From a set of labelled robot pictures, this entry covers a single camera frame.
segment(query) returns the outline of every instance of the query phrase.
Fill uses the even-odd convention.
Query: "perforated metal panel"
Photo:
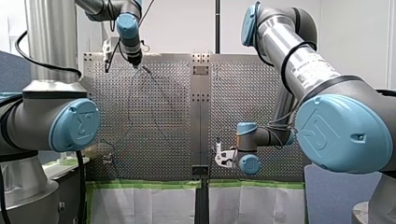
[[[146,56],[151,74],[120,55],[108,74],[101,54],[85,60],[85,83],[101,113],[88,178],[190,179],[191,56]]]
[[[279,73],[256,56],[214,55],[211,58],[211,132],[213,147],[220,137],[223,149],[236,145],[236,125],[241,121],[267,124],[273,116]],[[297,144],[259,148],[262,170],[259,179],[302,181],[306,159]],[[212,159],[211,178],[244,178],[239,169],[218,167]]]
[[[202,157],[216,137],[226,149],[236,144],[238,122],[270,121],[277,71],[256,56],[210,55],[210,61],[208,56],[202,72],[196,67],[199,74],[193,67],[204,61],[196,55],[147,55],[143,65],[151,74],[134,70],[120,55],[107,74],[102,54],[85,56],[84,86],[101,111],[97,144],[86,150],[90,180],[191,179],[191,166],[206,164]],[[304,179],[306,159],[297,145],[260,148],[259,156],[263,167],[254,178]],[[210,169],[210,178],[245,177],[214,162]]]

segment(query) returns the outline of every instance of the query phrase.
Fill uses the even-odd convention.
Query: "blue joint cap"
[[[293,144],[294,143],[294,139],[295,139],[295,132],[294,132],[294,130],[291,130],[290,131],[290,135],[289,135],[289,139],[285,143],[285,146],[290,146],[291,144]]]
[[[256,175],[262,168],[262,163],[257,156],[248,154],[239,161],[239,168],[246,175]]]
[[[57,152],[80,151],[96,136],[99,111],[89,99],[77,99],[64,107],[52,122],[49,146]]]
[[[296,117],[297,138],[309,160],[339,173],[384,168],[393,142],[384,121],[367,105],[337,94],[306,101]]]
[[[240,122],[236,128],[237,135],[244,135],[247,133],[252,133],[259,128],[255,122]]]
[[[117,31],[121,38],[132,39],[139,34],[139,22],[131,13],[121,13],[117,18]]]
[[[241,42],[243,46],[252,47],[256,23],[256,6],[252,5],[247,9],[241,31]]]

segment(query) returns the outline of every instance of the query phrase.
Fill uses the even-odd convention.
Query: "cable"
[[[27,54],[25,54],[21,48],[20,48],[20,43],[21,41],[26,37],[27,35],[27,31],[25,31],[20,37],[18,37],[17,42],[15,42],[15,49],[17,50],[17,52],[27,61],[29,61],[30,63],[34,63],[36,65],[51,69],[51,70],[59,70],[59,71],[65,71],[65,72],[72,72],[72,73],[76,73],[78,78],[82,77],[82,74],[80,71],[78,71],[75,68],[65,68],[65,67],[60,67],[60,66],[56,66],[56,65],[52,65],[52,64],[48,64],[48,63],[41,63],[36,61],[35,59],[29,57]]]
[[[146,16],[149,14],[149,10],[151,9],[152,4],[154,3],[155,0],[151,0],[151,2],[148,5],[148,9],[146,10],[145,14],[142,17],[142,20],[140,20],[139,27],[142,25],[143,21],[145,20]]]
[[[84,160],[82,159],[81,151],[76,152],[77,160],[78,160],[78,169],[79,169],[79,205],[78,205],[78,224],[83,224],[84,222],[84,212],[85,212],[85,169],[84,169]]]
[[[260,53],[260,50],[259,50],[259,27],[257,27],[258,26],[258,23],[257,23],[257,20],[259,19],[259,16],[258,16],[258,12],[259,12],[259,6],[260,6],[260,2],[259,1],[257,1],[256,2],[256,5],[255,5],[255,9],[254,9],[254,35],[255,35],[255,37],[254,37],[254,49],[257,51],[257,55],[259,56],[259,58],[260,58],[260,60],[262,60],[262,62],[263,63],[265,63],[265,64],[267,64],[268,66],[271,66],[271,67],[274,67],[274,65],[273,64],[271,64],[271,63],[268,63],[267,61],[265,61],[265,59],[262,57],[262,54]]]
[[[113,52],[111,53],[110,59],[108,60],[108,62],[105,63],[105,73],[108,73],[110,71],[110,67],[111,67],[111,64],[113,63],[114,55],[116,54],[116,50],[119,47],[119,45],[120,45],[120,39],[117,42],[116,47],[114,47]]]
[[[114,12],[114,6],[113,6],[113,3],[111,2],[111,0],[108,0],[108,2],[107,2],[107,12],[108,12],[108,15],[111,18],[111,20],[110,20],[110,30],[111,30],[111,32],[114,32],[116,30],[116,23],[115,23],[116,13]]]

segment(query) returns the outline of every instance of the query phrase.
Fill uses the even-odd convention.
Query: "wall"
[[[319,0],[261,0],[264,7],[299,7],[306,10],[314,18],[318,31],[321,23]],[[221,53],[225,54],[256,54],[254,48],[246,48],[241,44],[242,22],[249,6],[254,0],[222,0],[221,1]]]
[[[144,1],[144,11],[149,2]],[[253,48],[243,47],[240,40],[245,12],[255,3],[255,0],[221,1],[221,53],[255,54]],[[303,8],[311,13],[319,28],[319,0],[262,0],[262,4],[266,7]],[[140,34],[150,45],[151,52],[214,52],[215,0],[157,0],[145,18]]]
[[[320,53],[342,74],[390,87],[393,2],[322,0]]]

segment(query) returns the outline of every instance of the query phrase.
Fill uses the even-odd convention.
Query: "wire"
[[[151,0],[151,2],[148,5],[148,9],[146,10],[145,14],[142,17],[142,20],[140,20],[139,27],[142,25],[143,21],[145,20],[146,16],[149,14],[149,10],[151,9],[152,4],[154,3],[155,0]]]
[[[116,50],[119,46],[120,46],[120,39],[117,42],[116,47],[114,47],[113,52],[111,53],[110,59],[108,60],[108,62],[105,63],[105,73],[108,73],[110,71],[110,67],[111,67],[111,64],[113,63],[114,55],[116,54]]]
[[[111,20],[110,20],[110,30],[111,30],[111,32],[114,32],[116,30],[116,23],[115,23],[116,13],[114,11],[114,6],[113,6],[113,3],[111,2],[111,0],[108,0],[108,2],[107,2],[107,12],[108,12],[108,15],[111,18]]]
[[[84,160],[82,159],[81,151],[76,152],[78,160],[79,169],[79,205],[78,205],[78,224],[83,224],[84,222],[84,212],[85,212],[85,171],[84,171]]]
[[[34,63],[36,65],[48,68],[50,70],[59,70],[59,71],[65,71],[65,72],[72,72],[72,73],[76,73],[78,78],[82,77],[82,74],[80,71],[78,71],[75,68],[65,68],[65,67],[60,67],[60,66],[56,66],[56,65],[52,65],[52,64],[48,64],[48,63],[41,63],[36,61],[35,59],[29,57],[27,54],[25,54],[21,48],[20,48],[20,43],[21,41],[27,36],[27,31],[25,31],[20,37],[18,37],[17,42],[15,42],[15,49],[17,50],[17,52],[27,61],[29,61],[30,63]]]

